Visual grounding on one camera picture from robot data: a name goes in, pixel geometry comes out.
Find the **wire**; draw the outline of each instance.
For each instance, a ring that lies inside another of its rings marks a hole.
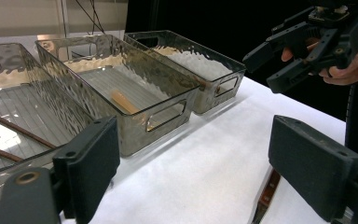
[[[65,37],[67,37],[67,32],[66,32],[66,21],[65,21],[65,15],[63,13],[63,2],[61,0],[61,9],[62,9],[62,21],[63,21],[63,34],[65,35]]]
[[[95,11],[93,10],[93,13],[92,13],[92,20],[95,21]],[[93,23],[92,24],[92,31],[91,31],[91,34],[94,35],[94,31],[95,31],[95,24]]]
[[[94,16],[97,17],[98,24],[100,24],[100,27],[103,29],[103,26],[101,25],[100,18],[98,17],[97,11],[95,11],[95,3],[94,0],[90,0],[92,5],[92,11],[93,11],[93,18]]]
[[[81,9],[86,13],[86,15],[89,17],[89,19],[92,21],[92,23],[104,34],[104,30],[101,26],[99,26],[97,23],[95,23],[95,20],[92,19],[92,17],[89,15],[89,13],[86,11],[86,9],[83,8],[83,6],[76,0],[77,4],[81,7]]]
[[[117,16],[117,22],[120,24],[120,17],[118,16],[118,10],[117,10],[117,2],[115,0],[115,10],[116,10],[116,16]],[[118,38],[121,38],[121,30],[118,30]]]

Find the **textured plastic bin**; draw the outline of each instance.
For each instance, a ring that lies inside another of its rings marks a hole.
[[[234,97],[243,79],[242,63],[171,31],[126,33],[124,41],[197,80],[200,91],[193,106],[197,114]]]
[[[36,45],[42,66],[93,118],[117,117],[122,157],[190,118],[199,84],[112,35],[38,40]],[[80,55],[81,47],[89,47],[90,56]]]
[[[68,143],[92,121],[23,45],[0,44],[0,170]]]

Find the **white table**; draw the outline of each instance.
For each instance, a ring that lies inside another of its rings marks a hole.
[[[235,98],[122,159],[91,223],[251,223],[276,114],[344,143],[345,122],[245,77]],[[282,178],[262,223],[326,222]]]

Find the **black robot end effector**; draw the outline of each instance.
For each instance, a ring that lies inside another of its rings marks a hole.
[[[276,52],[282,52],[284,48],[292,51],[295,58],[293,64],[267,80],[274,93],[287,91],[309,77],[308,74],[317,75],[322,69],[331,66],[346,68],[358,52],[358,0],[330,3],[315,0],[312,3],[322,7],[337,7],[347,3],[351,6],[341,8],[339,12],[332,10],[333,8],[320,7],[303,10],[274,27],[273,35],[242,60],[246,70],[253,73],[274,58]],[[308,51],[307,41],[312,37],[320,41],[316,48]]]

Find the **black background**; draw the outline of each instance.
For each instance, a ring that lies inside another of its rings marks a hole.
[[[242,58],[271,35],[271,28],[303,9],[297,1],[129,0],[126,32],[171,30],[241,63]],[[277,54],[245,76],[267,85],[266,78],[287,63]],[[284,94],[337,119],[346,119],[349,86],[329,85],[309,77]]]

